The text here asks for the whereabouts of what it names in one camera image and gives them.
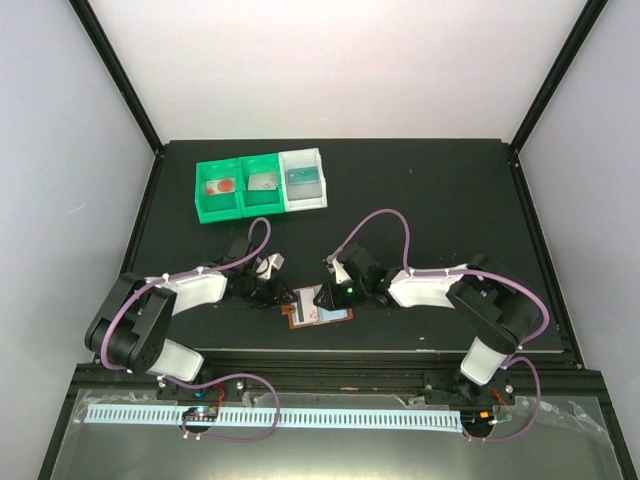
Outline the red spotted card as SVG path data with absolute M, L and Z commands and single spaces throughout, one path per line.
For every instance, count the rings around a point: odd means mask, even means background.
M 204 186 L 204 192 L 207 196 L 231 194 L 235 192 L 234 178 L 216 178 L 207 180 Z

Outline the teal card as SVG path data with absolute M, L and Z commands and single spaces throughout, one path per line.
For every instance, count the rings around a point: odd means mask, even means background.
M 319 171 L 314 166 L 291 168 L 286 172 L 289 185 L 308 185 L 319 182 Z

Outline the left black frame post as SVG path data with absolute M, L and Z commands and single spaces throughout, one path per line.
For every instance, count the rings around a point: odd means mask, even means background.
M 111 76 L 111 79 L 149 147 L 154 154 L 158 154 L 163 150 L 163 143 L 91 3 L 87 0 L 69 0 L 69 4 Z

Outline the small circuit board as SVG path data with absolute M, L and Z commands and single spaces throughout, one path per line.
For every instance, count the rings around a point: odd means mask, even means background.
M 189 422 L 214 422 L 218 417 L 219 409 L 215 406 L 193 406 L 182 414 L 182 421 Z

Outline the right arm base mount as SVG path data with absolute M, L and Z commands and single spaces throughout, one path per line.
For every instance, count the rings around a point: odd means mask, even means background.
M 479 386 L 459 370 L 426 370 L 422 375 L 421 395 L 427 404 L 489 408 L 515 403 L 510 383 L 497 373 L 486 385 Z

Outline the middle green bin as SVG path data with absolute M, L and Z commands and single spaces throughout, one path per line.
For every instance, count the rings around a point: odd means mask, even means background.
M 280 160 L 277 153 L 238 158 L 241 174 L 241 207 L 245 217 L 285 211 Z

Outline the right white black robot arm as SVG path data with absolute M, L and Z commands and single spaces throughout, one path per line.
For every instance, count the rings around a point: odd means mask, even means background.
M 333 278 L 313 299 L 324 310 L 439 307 L 467 318 L 475 337 L 454 379 L 457 396 L 467 403 L 485 397 L 495 373 L 550 323 L 544 302 L 485 255 L 444 269 L 385 268 L 352 244 L 326 264 Z

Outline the right black frame post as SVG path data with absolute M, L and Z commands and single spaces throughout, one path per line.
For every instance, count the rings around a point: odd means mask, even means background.
M 510 142 L 510 149 L 515 154 L 522 152 L 607 4 L 608 0 L 585 3 Z

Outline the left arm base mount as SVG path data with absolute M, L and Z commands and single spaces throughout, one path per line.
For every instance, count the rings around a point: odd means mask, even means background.
M 221 376 L 224 376 L 221 370 L 205 364 L 192 381 L 192 384 L 204 384 Z M 244 378 L 234 378 L 206 388 L 189 389 L 164 381 L 165 386 L 159 387 L 157 390 L 157 398 L 159 400 L 176 400 L 187 403 L 201 401 L 216 403 L 224 401 L 226 397 L 235 400 L 243 392 L 245 383 Z

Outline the black frame post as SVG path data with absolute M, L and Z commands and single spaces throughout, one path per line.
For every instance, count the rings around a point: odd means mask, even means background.
M 149 147 L 154 154 L 158 154 L 163 150 L 163 143 L 91 3 L 87 0 L 69 0 L 69 4 L 111 76 L 111 79 Z
M 522 152 L 607 4 L 608 0 L 585 3 L 510 142 L 510 149 L 515 154 Z

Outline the white translucent bin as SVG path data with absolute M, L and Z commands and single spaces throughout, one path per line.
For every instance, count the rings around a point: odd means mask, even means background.
M 326 179 L 319 149 L 283 151 L 278 157 L 285 211 L 326 208 Z

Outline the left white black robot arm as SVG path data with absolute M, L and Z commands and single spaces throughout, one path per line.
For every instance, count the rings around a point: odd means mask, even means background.
M 279 275 L 284 257 L 263 258 L 261 250 L 235 238 L 220 264 L 160 277 L 120 275 L 86 330 L 85 347 L 108 369 L 172 377 L 191 398 L 207 397 L 215 376 L 203 367 L 202 354 L 168 338 L 171 321 L 229 298 L 257 309 L 296 302 L 296 293 Z

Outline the green bin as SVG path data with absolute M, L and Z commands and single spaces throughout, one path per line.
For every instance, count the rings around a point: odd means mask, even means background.
M 237 158 L 199 162 L 195 167 L 194 202 L 201 224 L 242 217 Z
M 280 160 L 277 153 L 238 158 L 241 174 L 241 207 L 245 217 L 285 211 Z

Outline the brown leather card holder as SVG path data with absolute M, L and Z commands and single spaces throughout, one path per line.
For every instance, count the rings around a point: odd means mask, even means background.
M 281 306 L 281 313 L 287 316 L 289 327 L 299 329 L 332 324 L 353 318 L 352 309 L 326 310 L 314 304 L 314 298 L 320 291 L 320 285 L 297 289 L 297 300 Z

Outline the left green bin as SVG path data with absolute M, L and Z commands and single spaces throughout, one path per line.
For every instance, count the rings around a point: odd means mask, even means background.
M 201 224 L 242 217 L 237 158 L 199 162 L 195 167 L 194 202 Z

